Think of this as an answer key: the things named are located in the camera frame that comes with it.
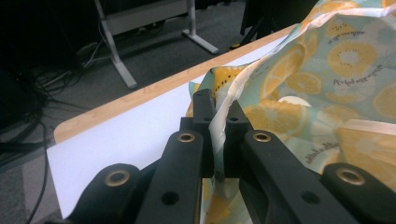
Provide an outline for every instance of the gray carpet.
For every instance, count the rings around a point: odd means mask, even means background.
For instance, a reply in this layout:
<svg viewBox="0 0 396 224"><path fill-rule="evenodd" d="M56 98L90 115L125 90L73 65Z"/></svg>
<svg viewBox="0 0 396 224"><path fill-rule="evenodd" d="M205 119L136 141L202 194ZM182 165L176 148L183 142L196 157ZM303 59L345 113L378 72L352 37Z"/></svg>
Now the gray carpet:
<svg viewBox="0 0 396 224"><path fill-rule="evenodd" d="M229 6L218 4L206 10L197 11L197 34L217 48L219 54L242 40L239 34L245 3L232 1ZM162 29L138 35L121 36L116 39L120 56L138 83L134 90L128 90L109 59L96 61L82 74L76 73L71 83L61 92L52 91L58 101L86 108L95 108L115 100L153 82L183 71L198 63L216 57L199 47L181 31L187 27L187 18L167 21ZM100 49L100 58L108 57L108 49ZM46 125L47 137L52 138L54 128L63 120L83 113L84 109L60 103L48 102L43 108L42 122ZM15 125L0 134L0 142L6 142L16 134L23 124ZM39 142L43 139L40 126L25 140ZM44 174L43 149L29 154L22 160L1 168L0 174L0 222L24 223L31 213ZM43 201L38 207L32 223L44 223L61 217L55 189L49 174Z"/></svg>

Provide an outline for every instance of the cloth bag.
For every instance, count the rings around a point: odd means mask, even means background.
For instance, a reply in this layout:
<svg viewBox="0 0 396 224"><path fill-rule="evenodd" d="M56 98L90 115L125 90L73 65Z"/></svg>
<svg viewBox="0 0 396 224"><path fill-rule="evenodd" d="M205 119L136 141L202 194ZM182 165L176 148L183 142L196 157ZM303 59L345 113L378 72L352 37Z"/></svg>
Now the cloth bag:
<svg viewBox="0 0 396 224"><path fill-rule="evenodd" d="M307 168L346 161L396 189L395 2L318 1L258 61L212 68L191 83L191 92L216 97L215 172L223 173L225 118L238 100L254 129L276 134ZM206 223L248 222L237 181L204 181Z"/></svg>

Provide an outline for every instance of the black cable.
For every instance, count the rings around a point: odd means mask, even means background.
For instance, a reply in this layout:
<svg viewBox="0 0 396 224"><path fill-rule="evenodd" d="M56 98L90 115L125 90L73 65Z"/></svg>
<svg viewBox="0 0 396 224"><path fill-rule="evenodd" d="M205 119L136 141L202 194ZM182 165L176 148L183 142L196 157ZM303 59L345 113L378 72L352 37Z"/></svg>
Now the black cable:
<svg viewBox="0 0 396 224"><path fill-rule="evenodd" d="M38 195L38 199L37 199L37 201L35 203L35 207L33 208L30 216L27 218L26 224L30 224L32 222L32 219L35 216L35 212L37 211L38 206L41 204L41 200L43 199L43 195L44 195L44 192L45 192L46 186L47 186L47 177L48 177L48 171L49 171L49 158L48 158L48 154L47 154L48 144L47 144L47 141L46 141L47 128L41 121L39 123L40 123L40 125L43 128L44 160L45 160L45 163L44 163L44 178L43 178L43 185L41 187L40 194Z"/></svg>
<svg viewBox="0 0 396 224"><path fill-rule="evenodd" d="M51 116L48 116L48 115L45 115L45 114L43 114L43 118L59 120L59 121L66 121L66 119L59 119L59 118L51 117Z"/></svg>
<svg viewBox="0 0 396 224"><path fill-rule="evenodd" d="M36 111L35 119L32 121L32 123L29 124L29 126L27 126L17 136L15 136L15 137L11 138L10 140L8 140L8 142L9 143L21 142L21 141L23 141L23 139L25 139L27 136L29 136L32 133L32 131L35 130L35 127L37 127L37 124L40 121L41 114L42 114L41 110Z"/></svg>
<svg viewBox="0 0 396 224"><path fill-rule="evenodd" d="M85 106L82 106L82 105L74 105L74 104L70 104L70 103L67 103L67 102L64 102L64 101L55 100L55 99L49 99L49 101L54 102L54 103L58 103L58 104L63 104L63 105L70 105L70 106L73 106L75 108L79 108L79 109L86 110L86 111L92 110L92 108L88 108L88 107L85 107Z"/></svg>
<svg viewBox="0 0 396 224"><path fill-rule="evenodd" d="M81 110L73 110L73 109L66 109L66 108L62 108L62 107L58 107L58 106L45 106L46 109L58 109L58 110L63 110L66 112L71 112L71 113L81 113L81 112L86 112L85 109L81 109Z"/></svg>

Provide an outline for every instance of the table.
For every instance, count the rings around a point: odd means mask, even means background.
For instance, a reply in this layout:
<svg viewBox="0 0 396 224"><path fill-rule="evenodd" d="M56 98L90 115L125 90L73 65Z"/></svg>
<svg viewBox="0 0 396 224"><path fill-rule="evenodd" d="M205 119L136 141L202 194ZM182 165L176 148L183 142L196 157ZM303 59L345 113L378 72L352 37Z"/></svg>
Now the table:
<svg viewBox="0 0 396 224"><path fill-rule="evenodd" d="M273 49L286 28L217 58L135 91L63 122L48 149L49 166L63 217L103 168L115 163L143 169L158 160L170 134L178 131L191 98L188 82L200 81L212 67L250 63Z"/></svg>

